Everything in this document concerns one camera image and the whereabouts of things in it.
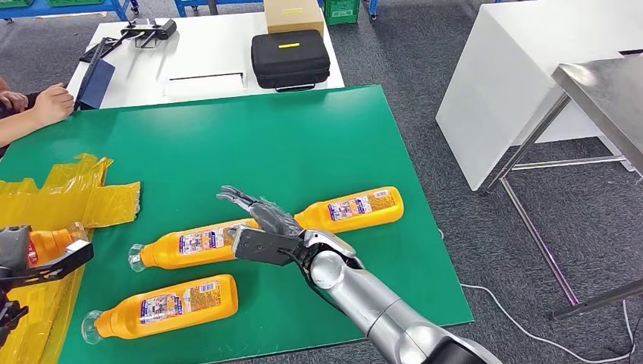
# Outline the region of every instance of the bottle label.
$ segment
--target bottle label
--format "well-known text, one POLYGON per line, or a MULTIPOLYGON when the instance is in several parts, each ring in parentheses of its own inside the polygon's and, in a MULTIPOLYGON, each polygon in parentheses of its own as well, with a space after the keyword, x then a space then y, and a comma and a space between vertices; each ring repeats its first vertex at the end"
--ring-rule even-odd
POLYGON ((195 312, 200 309, 221 304, 221 285, 218 281, 190 287, 183 293, 186 311, 195 312))
POLYGON ((169 293, 143 300, 139 322, 151 324, 220 304, 221 285, 218 281, 212 281, 186 288, 183 299, 175 293, 169 293))
POLYGON ((333 221, 339 221, 392 206, 395 206, 395 200, 389 190, 378 190, 368 195, 329 203, 328 212, 330 212, 333 221))
POLYGON ((27 244, 27 258, 31 265, 35 265, 38 262, 38 252, 31 240, 29 241, 29 244, 27 244))
POLYGON ((151 324, 176 315, 183 315, 180 297, 175 293, 163 294, 141 302, 139 322, 151 324))
POLYGON ((179 253, 181 255, 194 254, 207 249, 222 248, 232 245, 232 238, 227 232, 234 227, 248 225, 246 222, 232 224, 227 227, 220 227, 207 231, 197 231, 182 235, 179 238, 179 253))

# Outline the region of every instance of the human hand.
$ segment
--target human hand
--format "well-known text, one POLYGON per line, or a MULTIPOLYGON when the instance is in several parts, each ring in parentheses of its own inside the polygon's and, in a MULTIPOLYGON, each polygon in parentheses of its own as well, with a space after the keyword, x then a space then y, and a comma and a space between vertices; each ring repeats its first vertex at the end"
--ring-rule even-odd
POLYGON ((62 83, 59 83, 42 91, 30 111, 36 122, 46 127, 63 120, 73 110, 74 97, 63 87, 62 83))
POLYGON ((9 90, 0 91, 0 102, 5 104, 8 110, 14 110, 16 112, 24 111, 29 103, 25 95, 9 90))

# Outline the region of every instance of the robotic arm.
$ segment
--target robotic arm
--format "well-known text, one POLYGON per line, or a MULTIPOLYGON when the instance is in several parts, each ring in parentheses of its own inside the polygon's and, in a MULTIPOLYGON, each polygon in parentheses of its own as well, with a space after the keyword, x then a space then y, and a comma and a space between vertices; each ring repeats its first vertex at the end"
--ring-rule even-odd
POLYGON ((77 240, 67 246, 62 256, 43 265, 30 267, 27 263, 28 226, 0 227, 0 348, 20 319, 29 312, 7 293, 16 287, 57 281, 73 272, 94 256, 89 241, 77 240))
POLYGON ((391 364, 500 364, 475 341, 433 324, 364 268, 355 250, 327 231, 303 230, 275 204, 223 186, 219 199, 248 211, 263 230, 239 227, 238 259, 286 265, 295 262, 306 283, 339 309, 391 364), (332 302, 321 291, 332 297, 332 302))

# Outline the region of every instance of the green crate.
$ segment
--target green crate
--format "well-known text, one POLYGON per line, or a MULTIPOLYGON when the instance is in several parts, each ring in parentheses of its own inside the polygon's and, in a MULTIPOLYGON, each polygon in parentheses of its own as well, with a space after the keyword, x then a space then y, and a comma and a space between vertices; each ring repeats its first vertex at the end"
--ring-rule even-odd
POLYGON ((324 0, 326 24, 357 23, 361 0, 324 0))
POLYGON ((51 7, 102 4, 104 0, 47 0, 51 7))
POLYGON ((0 0, 0 8, 22 8, 33 4, 33 0, 0 0))

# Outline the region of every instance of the clear bottle cap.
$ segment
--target clear bottle cap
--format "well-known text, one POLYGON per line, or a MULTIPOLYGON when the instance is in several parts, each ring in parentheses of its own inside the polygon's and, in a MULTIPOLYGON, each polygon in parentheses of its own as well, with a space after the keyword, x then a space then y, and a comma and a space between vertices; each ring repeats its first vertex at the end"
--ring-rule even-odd
POLYGON ((93 345, 102 340, 102 336, 100 336, 99 331, 94 325, 94 322, 96 322, 96 319, 100 316, 101 313, 102 311, 99 311, 97 309, 89 312, 87 315, 85 315, 83 323, 80 325, 80 333, 83 335, 83 339, 88 344, 93 345))
POLYGON ((69 232, 73 241, 77 241, 77 240, 89 241, 89 238, 87 236, 87 231, 85 230, 85 227, 83 226, 83 224, 81 224, 80 222, 74 222, 73 224, 70 224, 69 226, 67 226, 67 232, 69 232))
POLYGON ((146 268, 145 265, 143 264, 143 261, 140 258, 141 250, 143 250, 143 245, 141 244, 134 244, 130 248, 127 261, 130 263, 130 267, 132 268, 133 271, 143 271, 143 269, 146 268))

